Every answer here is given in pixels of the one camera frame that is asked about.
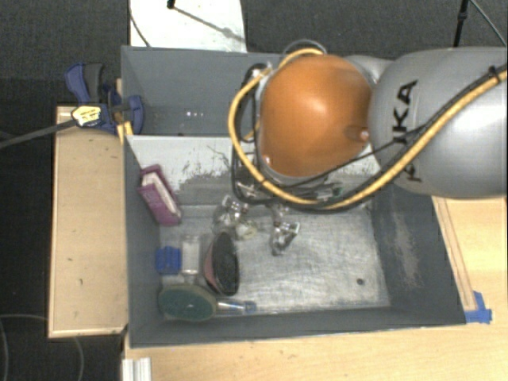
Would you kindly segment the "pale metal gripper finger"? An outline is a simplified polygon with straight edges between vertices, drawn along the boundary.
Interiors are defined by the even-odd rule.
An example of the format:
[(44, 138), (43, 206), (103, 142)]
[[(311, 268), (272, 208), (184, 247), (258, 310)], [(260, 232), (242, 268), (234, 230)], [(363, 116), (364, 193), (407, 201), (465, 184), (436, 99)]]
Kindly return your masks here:
[(273, 256), (281, 256), (299, 234), (300, 223), (285, 219), (285, 213), (288, 211), (286, 207), (271, 206), (270, 211), (272, 229), (269, 245)]
[(247, 233), (249, 225), (244, 218), (248, 208), (226, 195), (214, 211), (214, 232)]

